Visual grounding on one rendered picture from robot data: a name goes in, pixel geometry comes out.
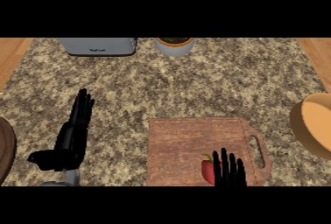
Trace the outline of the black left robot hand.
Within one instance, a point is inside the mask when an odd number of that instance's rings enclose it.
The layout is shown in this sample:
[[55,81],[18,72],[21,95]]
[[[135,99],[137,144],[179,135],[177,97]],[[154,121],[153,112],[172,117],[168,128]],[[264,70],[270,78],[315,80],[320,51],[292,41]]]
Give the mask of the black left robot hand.
[[63,172],[80,167],[86,156],[94,105],[95,99],[83,88],[78,93],[69,121],[57,136],[55,148],[39,150],[29,156],[27,161],[35,163],[42,171]]

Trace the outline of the dark brown round object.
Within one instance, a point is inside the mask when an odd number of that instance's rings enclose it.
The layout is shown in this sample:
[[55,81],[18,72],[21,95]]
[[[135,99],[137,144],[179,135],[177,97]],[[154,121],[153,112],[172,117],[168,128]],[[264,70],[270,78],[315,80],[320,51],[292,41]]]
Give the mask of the dark brown round object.
[[17,157],[17,134],[10,121],[0,117],[0,185],[7,180]]

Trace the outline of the red bell pepper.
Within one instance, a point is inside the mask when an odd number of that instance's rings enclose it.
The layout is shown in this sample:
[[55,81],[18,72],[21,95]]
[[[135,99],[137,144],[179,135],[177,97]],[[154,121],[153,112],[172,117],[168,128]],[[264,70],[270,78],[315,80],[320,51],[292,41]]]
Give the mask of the red bell pepper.
[[202,176],[209,184],[215,184],[213,156],[203,153],[206,159],[202,161]]

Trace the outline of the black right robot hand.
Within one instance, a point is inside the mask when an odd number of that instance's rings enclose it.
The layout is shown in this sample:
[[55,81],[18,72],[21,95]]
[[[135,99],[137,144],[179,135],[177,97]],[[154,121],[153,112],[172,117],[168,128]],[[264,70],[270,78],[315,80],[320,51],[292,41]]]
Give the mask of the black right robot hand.
[[245,161],[233,153],[228,153],[225,148],[213,152],[212,158],[215,185],[218,187],[246,187]]

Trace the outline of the grey plant pot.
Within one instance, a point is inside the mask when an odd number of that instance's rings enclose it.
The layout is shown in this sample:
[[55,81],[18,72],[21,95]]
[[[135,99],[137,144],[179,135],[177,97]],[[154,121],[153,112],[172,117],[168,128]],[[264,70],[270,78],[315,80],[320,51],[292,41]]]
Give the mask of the grey plant pot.
[[181,57],[193,49],[194,38],[188,38],[181,43],[171,43],[171,42],[166,42],[162,38],[156,38],[156,46],[165,55],[172,57]]

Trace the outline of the grey toaster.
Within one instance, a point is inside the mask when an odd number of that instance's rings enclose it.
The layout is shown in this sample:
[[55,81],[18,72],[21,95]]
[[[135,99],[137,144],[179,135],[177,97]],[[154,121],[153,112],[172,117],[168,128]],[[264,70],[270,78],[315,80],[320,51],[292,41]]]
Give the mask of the grey toaster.
[[73,56],[131,56],[137,52],[137,38],[60,38],[58,40]]

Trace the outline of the tan round pot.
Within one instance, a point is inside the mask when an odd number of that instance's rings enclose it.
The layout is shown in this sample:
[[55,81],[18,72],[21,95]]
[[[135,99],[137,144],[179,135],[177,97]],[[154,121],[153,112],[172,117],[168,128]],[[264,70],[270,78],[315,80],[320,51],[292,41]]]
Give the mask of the tan round pot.
[[331,160],[331,94],[311,94],[293,107],[295,137],[320,158]]

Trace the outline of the brown wooden cutting board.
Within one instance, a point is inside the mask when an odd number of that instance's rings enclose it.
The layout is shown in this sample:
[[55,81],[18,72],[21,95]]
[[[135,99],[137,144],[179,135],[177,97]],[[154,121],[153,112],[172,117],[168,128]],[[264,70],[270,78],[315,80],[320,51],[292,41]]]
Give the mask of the brown wooden cutting board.
[[203,153],[227,149],[243,160],[249,186],[262,186],[273,172],[265,140],[242,117],[150,120],[148,185],[211,186]]

